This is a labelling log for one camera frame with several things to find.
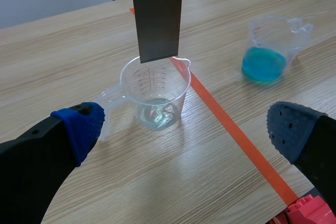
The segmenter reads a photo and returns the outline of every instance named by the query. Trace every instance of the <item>dark blue gripper pad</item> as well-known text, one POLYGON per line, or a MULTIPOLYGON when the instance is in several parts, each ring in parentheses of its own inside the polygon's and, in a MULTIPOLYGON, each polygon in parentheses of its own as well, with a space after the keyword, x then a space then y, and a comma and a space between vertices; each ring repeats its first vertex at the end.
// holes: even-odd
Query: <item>dark blue gripper pad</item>
POLYGON ((326 114, 291 102, 273 104, 267 113, 267 129, 275 149, 293 164, 322 115, 326 114))
POLYGON ((92 106, 88 115, 71 109, 61 109, 51 113, 52 116, 62 119, 65 124, 77 167, 87 157, 91 144, 99 137, 105 118, 104 109, 97 103, 84 102, 83 104, 92 106))

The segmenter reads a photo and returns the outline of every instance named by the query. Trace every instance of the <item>measuring cup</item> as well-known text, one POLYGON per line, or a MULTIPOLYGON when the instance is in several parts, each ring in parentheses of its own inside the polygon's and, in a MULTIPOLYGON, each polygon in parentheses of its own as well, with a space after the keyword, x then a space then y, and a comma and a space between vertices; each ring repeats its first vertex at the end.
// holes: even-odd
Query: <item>measuring cup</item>
POLYGON ((130 102, 135 118, 148 129, 158 131, 181 117, 185 94, 191 83, 191 62, 171 57, 140 63, 131 60, 122 69, 120 82, 103 91, 95 100, 105 110, 102 139, 110 135, 111 111, 130 102))
POLYGON ((264 16, 250 23, 243 73, 257 81, 278 79, 297 54, 309 43, 313 24, 302 18, 264 16))

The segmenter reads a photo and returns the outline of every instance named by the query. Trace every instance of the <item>measuring cup handle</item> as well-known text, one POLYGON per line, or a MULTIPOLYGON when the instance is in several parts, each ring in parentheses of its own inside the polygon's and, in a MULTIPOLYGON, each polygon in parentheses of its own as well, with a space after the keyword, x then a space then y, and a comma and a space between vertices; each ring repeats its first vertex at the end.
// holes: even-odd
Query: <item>measuring cup handle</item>
POLYGON ((123 95, 122 91, 122 85, 117 84, 101 92, 101 94, 94 100, 94 102, 98 103, 105 112, 105 121, 100 133, 101 140, 104 140, 110 135, 111 111, 128 101, 128 98, 123 95))

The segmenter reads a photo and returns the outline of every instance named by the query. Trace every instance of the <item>red plastic toy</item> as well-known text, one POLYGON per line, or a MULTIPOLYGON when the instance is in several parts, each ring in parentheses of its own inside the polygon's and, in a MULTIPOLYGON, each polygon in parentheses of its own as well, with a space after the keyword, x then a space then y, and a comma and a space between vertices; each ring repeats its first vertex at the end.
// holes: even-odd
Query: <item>red plastic toy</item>
POLYGON ((336 224, 336 217, 330 207, 320 196, 311 195, 297 200, 270 223, 288 224, 287 219, 290 220, 290 224, 336 224))

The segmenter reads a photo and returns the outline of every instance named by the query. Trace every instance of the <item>gray metal plate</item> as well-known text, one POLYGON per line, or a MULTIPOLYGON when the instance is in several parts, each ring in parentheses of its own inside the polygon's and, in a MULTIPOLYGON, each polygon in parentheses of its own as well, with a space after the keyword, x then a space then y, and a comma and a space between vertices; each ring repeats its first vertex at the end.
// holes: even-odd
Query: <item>gray metal plate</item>
POLYGON ((178 55, 182 0, 133 0, 140 62, 178 55))

